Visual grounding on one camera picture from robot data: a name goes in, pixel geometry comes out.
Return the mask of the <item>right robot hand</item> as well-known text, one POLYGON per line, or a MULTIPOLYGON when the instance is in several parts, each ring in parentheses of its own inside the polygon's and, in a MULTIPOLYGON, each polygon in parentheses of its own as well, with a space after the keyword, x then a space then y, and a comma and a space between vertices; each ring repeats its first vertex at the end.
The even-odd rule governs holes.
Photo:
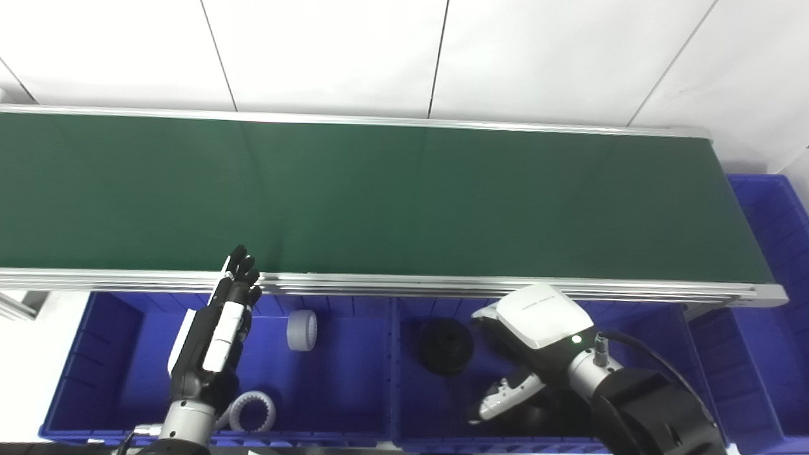
POLYGON ((595 351, 590 315, 546 283, 512 291, 471 319, 517 366, 469 407, 471 425, 495 420, 548 387, 569 388, 575 365, 595 351))

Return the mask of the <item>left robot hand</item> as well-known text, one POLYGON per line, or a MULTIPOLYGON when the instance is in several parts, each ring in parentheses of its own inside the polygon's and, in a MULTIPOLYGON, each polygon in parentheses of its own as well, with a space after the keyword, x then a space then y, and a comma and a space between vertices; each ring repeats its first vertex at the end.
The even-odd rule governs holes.
POLYGON ((196 311, 171 369, 171 403, 202 403, 221 415, 239 388, 236 373, 262 295, 260 273, 245 245, 226 257, 210 299, 196 311))

